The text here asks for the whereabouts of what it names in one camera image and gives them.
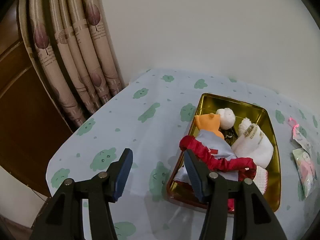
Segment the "pink green wipes pack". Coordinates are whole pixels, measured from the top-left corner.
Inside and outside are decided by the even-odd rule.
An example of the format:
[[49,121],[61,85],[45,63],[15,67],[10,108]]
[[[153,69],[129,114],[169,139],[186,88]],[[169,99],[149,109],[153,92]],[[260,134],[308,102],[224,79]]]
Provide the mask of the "pink green wipes pack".
[[315,181],[317,180],[316,170],[310,154],[304,148],[295,149],[292,154],[300,179],[300,188],[304,194],[304,199],[306,199],[315,187]]

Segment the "red white satin sleep mask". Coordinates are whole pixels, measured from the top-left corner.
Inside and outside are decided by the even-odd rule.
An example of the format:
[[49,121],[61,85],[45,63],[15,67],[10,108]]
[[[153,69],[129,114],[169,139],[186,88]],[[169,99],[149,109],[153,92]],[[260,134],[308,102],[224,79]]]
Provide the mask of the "red white satin sleep mask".
[[[253,179],[262,194],[266,192],[268,172],[256,165],[250,157],[237,157],[231,146],[215,133],[201,129],[198,136],[186,135],[180,140],[180,150],[192,150],[200,161],[204,162],[210,171],[217,172],[223,178],[231,181]],[[179,201],[197,206],[199,200],[195,197],[185,165],[180,167],[173,181],[177,184],[176,195]]]

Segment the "white shoe shine cloth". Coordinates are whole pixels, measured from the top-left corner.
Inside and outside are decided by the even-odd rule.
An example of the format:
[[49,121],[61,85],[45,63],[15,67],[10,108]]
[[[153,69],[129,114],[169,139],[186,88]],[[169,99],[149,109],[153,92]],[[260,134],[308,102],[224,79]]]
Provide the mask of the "white shoe shine cloth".
[[255,165],[264,169],[273,155],[273,145],[257,124],[251,124],[231,146],[238,158],[251,158]]

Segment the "sachet with pink ribbon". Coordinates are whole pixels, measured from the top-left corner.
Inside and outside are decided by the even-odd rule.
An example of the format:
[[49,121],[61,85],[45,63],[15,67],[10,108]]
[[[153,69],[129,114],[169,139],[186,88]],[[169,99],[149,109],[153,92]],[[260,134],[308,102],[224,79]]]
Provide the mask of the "sachet with pink ribbon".
[[295,150],[302,149],[311,155],[312,144],[306,138],[306,130],[293,117],[289,117],[288,124],[292,129],[291,143],[295,147]]

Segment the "white fluffy cloth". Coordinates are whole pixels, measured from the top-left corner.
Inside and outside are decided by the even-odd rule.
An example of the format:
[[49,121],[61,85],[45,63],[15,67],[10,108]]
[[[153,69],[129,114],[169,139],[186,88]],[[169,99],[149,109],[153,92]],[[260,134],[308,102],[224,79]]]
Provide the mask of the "white fluffy cloth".
[[249,126],[251,126],[251,124],[252,122],[249,120],[249,118],[244,118],[238,126],[239,135],[244,134],[244,132],[249,128]]

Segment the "orange plush toy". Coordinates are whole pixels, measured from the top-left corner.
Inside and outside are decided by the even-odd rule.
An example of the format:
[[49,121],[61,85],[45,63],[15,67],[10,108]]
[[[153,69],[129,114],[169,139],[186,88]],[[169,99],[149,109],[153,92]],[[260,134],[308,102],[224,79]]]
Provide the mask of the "orange plush toy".
[[220,115],[209,113],[203,115],[195,115],[195,125],[198,130],[206,130],[209,132],[214,133],[216,136],[220,137],[221,139],[225,139],[224,135],[219,131],[220,129]]

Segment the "red gold toffee tin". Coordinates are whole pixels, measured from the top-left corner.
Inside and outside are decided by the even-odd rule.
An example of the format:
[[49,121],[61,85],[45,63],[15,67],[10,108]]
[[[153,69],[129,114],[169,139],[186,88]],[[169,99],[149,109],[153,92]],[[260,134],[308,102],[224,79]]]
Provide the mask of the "red gold toffee tin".
[[[257,124],[273,145],[273,155],[268,167],[266,168],[268,171],[268,181],[264,198],[268,202],[272,211],[276,212],[279,209],[281,199],[281,171],[278,145],[269,114],[266,109],[251,103],[204,93],[200,97],[198,106],[195,107],[194,115],[215,113],[218,109],[225,107],[230,108],[235,114],[235,124],[233,128],[223,133],[226,141],[230,145],[232,145],[240,136],[239,125],[244,118],[249,118],[252,123]],[[167,183],[167,195],[170,201],[174,203],[182,202],[193,207],[206,209],[207,205],[199,202],[194,195],[191,185],[174,180],[178,170],[183,166],[183,161],[184,153],[181,152],[172,175]]]

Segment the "dark wooden furniture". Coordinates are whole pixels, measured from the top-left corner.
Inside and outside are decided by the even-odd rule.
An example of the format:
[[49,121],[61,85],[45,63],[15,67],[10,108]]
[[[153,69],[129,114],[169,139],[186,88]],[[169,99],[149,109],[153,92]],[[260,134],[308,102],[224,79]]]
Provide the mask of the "dark wooden furniture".
[[15,1],[1,21],[1,167],[49,197],[47,166],[71,130],[44,89],[18,26]]

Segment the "blue cloud print tablecloth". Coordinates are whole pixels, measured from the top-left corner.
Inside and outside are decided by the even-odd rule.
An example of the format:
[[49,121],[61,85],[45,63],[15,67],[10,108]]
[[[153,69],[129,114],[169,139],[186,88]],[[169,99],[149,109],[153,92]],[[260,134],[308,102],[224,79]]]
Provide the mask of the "blue cloud print tablecloth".
[[294,118],[300,124],[319,168],[319,114],[273,90],[227,77],[148,70],[103,105],[54,154],[46,173],[50,192],[55,193],[65,178],[92,178],[130,148],[132,170],[123,195],[110,206],[121,238],[198,239],[204,212],[167,201],[165,188],[150,191],[149,180],[157,171],[170,177],[180,155],[179,142],[203,93],[267,110],[280,155],[281,199],[276,217],[288,239],[302,238],[319,212],[319,189],[303,196],[292,157],[297,145],[288,120]]

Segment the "beige patterned curtain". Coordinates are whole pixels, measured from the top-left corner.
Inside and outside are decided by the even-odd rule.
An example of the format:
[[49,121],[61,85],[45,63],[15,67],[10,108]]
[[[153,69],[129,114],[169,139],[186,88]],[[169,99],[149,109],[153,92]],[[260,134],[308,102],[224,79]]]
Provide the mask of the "beige patterned curtain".
[[23,42],[64,121],[80,127],[122,90],[101,0],[19,0]]

